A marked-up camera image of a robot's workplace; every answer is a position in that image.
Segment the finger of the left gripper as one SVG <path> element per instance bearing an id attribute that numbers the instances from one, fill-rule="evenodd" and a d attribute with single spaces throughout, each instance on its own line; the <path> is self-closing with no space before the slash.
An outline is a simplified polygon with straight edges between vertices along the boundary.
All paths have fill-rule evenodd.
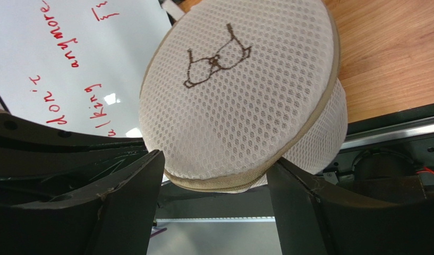
<path id="1" fill-rule="evenodd" d="M 0 110 L 0 203 L 48 201 L 147 154 L 141 138 L 75 133 Z"/>

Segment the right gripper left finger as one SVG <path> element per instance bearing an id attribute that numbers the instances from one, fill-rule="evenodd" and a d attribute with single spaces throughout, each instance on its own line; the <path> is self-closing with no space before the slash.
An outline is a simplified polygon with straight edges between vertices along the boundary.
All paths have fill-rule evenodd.
<path id="1" fill-rule="evenodd" d="M 0 204 L 0 254 L 146 254 L 164 164 L 154 150 L 48 201 Z"/>

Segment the white mesh laundry bag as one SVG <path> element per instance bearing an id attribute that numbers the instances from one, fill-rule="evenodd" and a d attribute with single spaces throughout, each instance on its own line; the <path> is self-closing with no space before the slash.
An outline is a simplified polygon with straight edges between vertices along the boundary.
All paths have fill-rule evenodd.
<path id="1" fill-rule="evenodd" d="M 267 184 L 285 158 L 317 174 L 345 140 L 340 43 L 323 1 L 201 1 L 167 33 L 140 91 L 165 176 L 198 192 Z"/>

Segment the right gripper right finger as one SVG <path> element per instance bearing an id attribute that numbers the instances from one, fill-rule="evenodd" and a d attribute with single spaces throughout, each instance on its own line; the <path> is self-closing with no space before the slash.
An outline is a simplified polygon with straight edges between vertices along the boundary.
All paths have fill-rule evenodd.
<path id="1" fill-rule="evenodd" d="M 434 254 L 434 188 L 418 176 L 342 186 L 282 158 L 267 179 L 282 254 Z"/>

